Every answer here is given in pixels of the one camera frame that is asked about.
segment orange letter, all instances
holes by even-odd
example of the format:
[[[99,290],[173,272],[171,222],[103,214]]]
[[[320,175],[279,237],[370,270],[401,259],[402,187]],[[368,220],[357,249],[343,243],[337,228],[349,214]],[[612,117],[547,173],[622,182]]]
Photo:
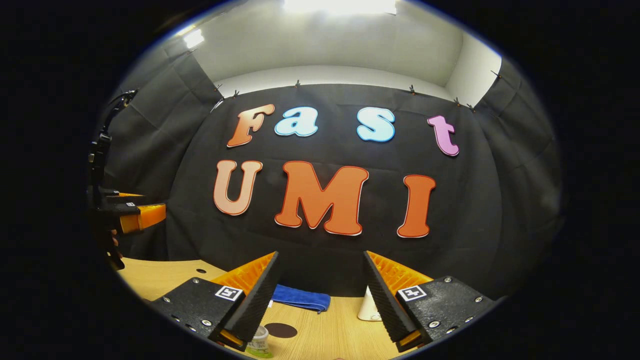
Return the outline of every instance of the orange letter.
[[[429,196],[436,187],[436,182],[422,175],[404,177],[404,184],[409,188],[409,199],[406,202],[404,224],[398,227],[398,236],[402,238],[421,238],[429,234],[427,226],[427,211],[429,210]]]
[[[258,131],[260,126],[262,126],[262,121],[264,120],[264,115],[262,113],[271,115],[274,111],[276,111],[275,105],[269,104],[259,108],[246,110],[238,114],[236,132],[234,133],[234,137],[232,137],[227,143],[227,147],[240,146],[250,142],[251,135],[249,135],[249,128],[252,129],[253,132]]]
[[[341,167],[323,190],[313,165],[306,161],[289,161],[282,169],[289,176],[284,195],[282,212],[276,215],[276,223],[298,227],[302,219],[298,216],[298,202],[302,204],[305,219],[315,229],[329,208],[333,206],[331,218],[324,223],[324,230],[332,234],[358,235],[362,226],[358,224],[360,192],[369,172],[359,167]]]
[[[216,184],[213,186],[213,202],[218,209],[225,214],[240,215],[249,208],[251,195],[253,193],[253,182],[258,171],[262,170],[262,163],[259,161],[245,161],[242,163],[244,176],[240,196],[236,201],[231,201],[227,197],[227,188],[231,172],[236,169],[236,162],[231,160],[221,160],[218,163],[218,176]]]

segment table surface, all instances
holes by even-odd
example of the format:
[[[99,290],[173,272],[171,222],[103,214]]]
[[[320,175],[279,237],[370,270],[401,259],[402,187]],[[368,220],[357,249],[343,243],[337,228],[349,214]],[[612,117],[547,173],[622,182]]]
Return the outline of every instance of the table surface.
[[[118,271],[131,289],[143,299],[155,300],[192,277],[214,279],[225,271],[201,260],[143,261],[123,258],[125,268]],[[196,269],[205,270],[205,274]],[[317,314],[274,302],[267,308],[261,325],[285,323],[298,334],[292,338],[269,336],[274,360],[387,360],[399,353],[382,322],[358,319],[362,297],[331,297],[329,309]],[[247,352],[241,354],[260,359]]]

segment blue cloth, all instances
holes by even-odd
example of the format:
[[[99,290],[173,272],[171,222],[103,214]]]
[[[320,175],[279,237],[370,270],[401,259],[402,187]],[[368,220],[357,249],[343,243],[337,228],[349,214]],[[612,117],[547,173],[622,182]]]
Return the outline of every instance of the blue cloth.
[[[329,308],[331,297],[327,294],[310,293],[298,289],[277,285],[271,297],[273,301],[303,309],[316,310],[319,313]]]

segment ceiling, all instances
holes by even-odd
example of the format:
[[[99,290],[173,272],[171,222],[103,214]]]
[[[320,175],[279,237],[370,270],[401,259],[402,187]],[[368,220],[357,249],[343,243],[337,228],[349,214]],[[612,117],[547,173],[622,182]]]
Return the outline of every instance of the ceiling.
[[[248,0],[204,19],[193,54],[214,81],[259,70],[342,65],[384,70],[445,86],[462,30],[398,0],[397,15],[291,13],[284,0]]]

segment light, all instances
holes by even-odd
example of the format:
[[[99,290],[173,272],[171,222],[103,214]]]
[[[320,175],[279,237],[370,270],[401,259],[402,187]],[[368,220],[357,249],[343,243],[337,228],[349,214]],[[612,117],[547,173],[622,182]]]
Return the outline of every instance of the light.
[[[200,29],[194,30],[184,37],[184,42],[187,43],[187,47],[190,49],[203,41],[204,37],[202,37],[202,30]]]
[[[284,0],[288,12],[327,12],[334,15],[397,14],[396,0]]]
[[[195,29],[195,28],[196,28],[196,26],[195,26],[195,25],[189,25],[189,26],[187,26],[186,28],[184,28],[184,29],[182,29],[182,30],[178,31],[178,32],[176,33],[176,35],[177,35],[177,36],[179,36],[179,37],[181,37],[182,35],[184,35],[184,34],[188,33],[189,31],[191,31],[191,30],[193,30],[193,29]]]

